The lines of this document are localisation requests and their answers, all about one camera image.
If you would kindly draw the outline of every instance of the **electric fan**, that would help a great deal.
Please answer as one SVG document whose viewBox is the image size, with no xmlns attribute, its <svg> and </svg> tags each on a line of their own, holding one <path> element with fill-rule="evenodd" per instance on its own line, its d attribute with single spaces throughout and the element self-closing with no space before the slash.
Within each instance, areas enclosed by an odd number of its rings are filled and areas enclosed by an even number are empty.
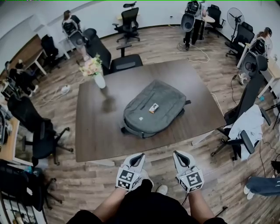
<svg viewBox="0 0 280 224">
<path fill-rule="evenodd" d="M 231 28 L 234 29 L 233 35 L 231 35 L 231 42 L 225 42 L 226 46 L 231 47 L 238 24 L 241 24 L 245 20 L 242 12 L 239 9 L 230 8 L 227 12 L 227 21 Z"/>
</svg>

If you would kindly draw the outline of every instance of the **white sneaker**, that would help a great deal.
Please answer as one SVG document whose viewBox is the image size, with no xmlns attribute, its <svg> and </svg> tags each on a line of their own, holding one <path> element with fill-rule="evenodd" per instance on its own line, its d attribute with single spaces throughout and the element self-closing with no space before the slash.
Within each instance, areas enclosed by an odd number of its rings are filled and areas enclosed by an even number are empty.
<svg viewBox="0 0 280 224">
<path fill-rule="evenodd" d="M 35 93 L 37 91 L 37 89 L 39 88 L 38 85 L 35 85 L 35 89 L 33 90 L 33 92 Z"/>
<path fill-rule="evenodd" d="M 244 80 L 247 80 L 247 78 L 244 78 L 242 74 L 238 74 L 239 82 L 241 85 L 244 85 Z"/>
<path fill-rule="evenodd" d="M 244 194 L 249 194 L 250 189 L 248 187 L 246 187 L 246 185 L 245 185 L 243 192 L 244 192 Z"/>
<path fill-rule="evenodd" d="M 167 191 L 168 191 L 168 187 L 166 185 L 160 185 L 158 188 L 157 188 L 157 193 L 160 193 L 160 194 L 163 194 L 163 195 L 166 195 L 167 194 Z"/>
<path fill-rule="evenodd" d="M 143 177 L 143 179 L 142 179 L 142 180 L 144 180 L 144 179 L 148 179 L 148 180 L 150 180 L 150 181 L 152 182 L 153 187 L 154 187 L 154 182 L 150 179 L 150 177 L 149 177 L 149 175 L 148 175 L 148 173 L 147 173 L 147 171 L 146 171 L 146 170 L 142 169 L 142 171 L 141 171 L 141 175 L 142 175 L 142 177 Z"/>
<path fill-rule="evenodd" d="M 247 194 L 247 199 L 251 200 L 254 196 L 254 193 L 252 193 L 251 191 Z"/>
<path fill-rule="evenodd" d="M 88 55 L 86 55 L 86 56 L 84 57 L 84 61 L 87 61 L 87 60 L 89 60 L 89 56 L 88 56 Z"/>
</svg>

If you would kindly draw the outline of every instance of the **mesh office chair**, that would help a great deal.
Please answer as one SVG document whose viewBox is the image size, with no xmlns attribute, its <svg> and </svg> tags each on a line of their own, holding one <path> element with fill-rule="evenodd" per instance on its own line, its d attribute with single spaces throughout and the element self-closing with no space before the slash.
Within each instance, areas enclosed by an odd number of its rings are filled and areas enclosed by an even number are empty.
<svg viewBox="0 0 280 224">
<path fill-rule="evenodd" d="M 253 33 L 253 27 L 251 25 L 245 22 L 242 22 L 242 24 L 238 24 L 237 36 L 235 37 L 231 45 L 236 52 L 234 52 L 233 50 L 229 50 L 228 53 L 226 53 L 226 57 L 228 55 L 234 55 L 239 59 L 243 53 L 244 47 L 240 46 L 238 43 L 241 42 L 244 45 L 246 43 L 250 43 L 253 40 L 254 36 L 255 34 Z"/>
<path fill-rule="evenodd" d="M 73 152 L 73 148 L 65 148 L 58 144 L 61 136 L 65 131 L 69 131 L 69 127 L 65 128 L 60 134 L 57 134 L 53 129 L 53 124 L 50 119 L 42 118 L 34 108 L 31 100 L 28 97 L 18 99 L 12 95 L 7 103 L 9 111 L 18 119 L 21 124 L 33 133 L 33 142 L 22 140 L 23 150 L 25 145 L 32 145 L 33 157 L 32 163 L 35 167 L 38 164 L 38 159 L 43 159 L 53 154 L 54 163 L 59 165 L 56 155 L 56 147 L 60 147 L 66 151 Z"/>
<path fill-rule="evenodd" d="M 239 104 L 235 108 L 226 112 L 224 115 L 224 119 L 227 125 L 233 124 L 244 112 L 246 112 L 249 108 L 251 108 L 255 103 L 255 99 L 258 95 L 259 89 L 264 82 L 264 76 L 260 73 L 260 71 L 267 70 L 266 58 L 264 56 L 258 55 L 256 57 L 256 65 L 254 67 L 255 69 L 249 74 L 251 80 L 246 85 Z M 270 125 L 271 121 L 267 113 L 264 111 L 263 108 L 261 108 L 260 111 L 262 113 L 262 116 L 268 123 L 268 125 Z M 234 157 L 232 158 L 233 161 L 237 160 L 238 158 L 237 155 L 241 157 L 242 144 L 245 145 L 246 149 L 250 154 L 254 153 L 255 147 L 259 141 L 255 142 L 253 146 L 245 130 L 243 130 L 240 134 L 241 139 L 237 139 L 237 140 L 229 139 L 228 135 L 231 130 L 230 128 L 226 128 L 226 129 L 219 128 L 218 130 L 227 137 L 227 140 L 226 141 L 224 139 L 221 140 L 222 145 L 211 154 L 212 157 L 215 156 L 218 152 L 220 152 L 226 145 L 231 145 L 233 148 L 233 152 L 234 152 Z"/>
<path fill-rule="evenodd" d="M 139 24 L 136 21 L 139 8 L 134 8 L 135 3 L 136 2 L 123 5 L 124 8 L 132 7 L 132 9 L 122 12 L 122 26 L 118 27 L 119 24 L 113 23 L 115 30 L 118 31 L 118 33 L 124 33 L 124 36 L 117 39 L 117 42 L 119 42 L 121 39 L 125 39 L 127 43 L 130 38 L 136 38 L 138 41 L 140 41 L 140 38 L 137 37 L 139 35 L 137 32 Z"/>
<path fill-rule="evenodd" d="M 87 53 L 91 57 L 95 57 L 96 54 L 100 55 L 104 75 L 143 65 L 138 54 L 125 56 L 125 48 L 131 47 L 131 44 L 117 47 L 117 50 L 121 50 L 121 57 L 116 58 L 111 62 L 111 53 L 96 35 L 96 30 L 89 28 L 83 32 L 83 36 L 88 40 L 86 43 Z"/>
<path fill-rule="evenodd" d="M 220 37 L 219 33 L 217 32 L 217 29 L 223 28 L 223 24 L 224 24 L 225 20 L 222 19 L 223 20 L 222 24 L 220 24 L 221 11 L 220 11 L 219 7 L 217 5 L 211 5 L 211 7 L 208 7 L 208 15 L 210 17 L 212 17 L 215 20 L 215 22 L 209 23 L 212 26 L 212 28 L 211 27 L 208 28 L 207 34 L 209 34 L 209 31 L 211 30 L 211 31 L 217 33 L 217 36 Z"/>
<path fill-rule="evenodd" d="M 49 65 L 50 72 L 54 67 L 60 68 L 58 65 L 59 59 L 56 59 L 58 49 L 54 46 L 53 38 L 45 35 L 41 40 L 41 45 L 47 55 L 43 67 Z"/>
<path fill-rule="evenodd" d="M 2 197 L 7 200 L 15 201 L 17 204 L 22 204 L 24 209 L 27 206 L 33 206 L 37 211 L 43 209 L 44 200 L 49 209 L 47 196 L 52 197 L 58 203 L 62 201 L 52 194 L 48 193 L 48 188 L 55 178 L 44 185 L 45 176 L 42 169 L 35 168 L 33 173 L 23 171 L 21 169 L 9 166 L 6 161 L 0 161 L 0 179 L 5 180 L 0 182 Z"/>
</svg>

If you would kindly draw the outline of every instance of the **white wall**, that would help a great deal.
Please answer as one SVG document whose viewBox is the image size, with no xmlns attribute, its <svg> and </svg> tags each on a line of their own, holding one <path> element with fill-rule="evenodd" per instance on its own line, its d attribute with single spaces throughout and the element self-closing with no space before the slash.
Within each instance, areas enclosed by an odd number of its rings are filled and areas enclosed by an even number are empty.
<svg viewBox="0 0 280 224">
<path fill-rule="evenodd" d="M 0 7 L 0 38 L 24 19 L 36 14 L 44 27 L 36 30 L 38 35 L 49 33 L 55 42 L 59 42 L 64 34 L 61 30 L 62 14 L 71 10 L 77 15 L 87 28 L 97 30 L 99 37 L 115 33 L 112 23 L 122 23 L 116 19 L 123 9 L 126 1 L 26 1 L 5 2 Z M 269 26 L 273 31 L 273 50 L 271 55 L 280 57 L 280 6 L 275 1 L 207 1 L 206 6 L 218 5 L 222 11 L 221 18 L 225 19 L 221 32 L 231 38 L 233 29 L 227 22 L 227 12 L 231 7 L 238 8 L 244 15 L 254 32 L 257 33 Z M 137 21 L 140 27 L 180 24 L 187 1 L 138 1 L 140 16 Z"/>
<path fill-rule="evenodd" d="M 29 21 L 26 19 L 0 39 L 0 71 L 5 68 L 5 62 L 10 61 L 35 35 L 36 33 L 30 29 Z"/>
</svg>

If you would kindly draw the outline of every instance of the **white glove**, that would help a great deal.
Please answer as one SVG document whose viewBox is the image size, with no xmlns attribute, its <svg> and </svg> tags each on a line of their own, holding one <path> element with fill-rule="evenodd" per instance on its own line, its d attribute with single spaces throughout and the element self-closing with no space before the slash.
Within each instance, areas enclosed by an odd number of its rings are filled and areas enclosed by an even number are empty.
<svg viewBox="0 0 280 224">
<path fill-rule="evenodd" d="M 116 187 L 128 191 L 135 190 L 142 183 L 141 171 L 145 162 L 144 153 L 136 153 L 127 157 L 119 168 Z"/>
<path fill-rule="evenodd" d="M 189 193 L 202 188 L 204 184 L 202 171 L 196 166 L 193 156 L 183 151 L 174 151 L 173 159 L 178 174 L 178 183 Z"/>
</svg>

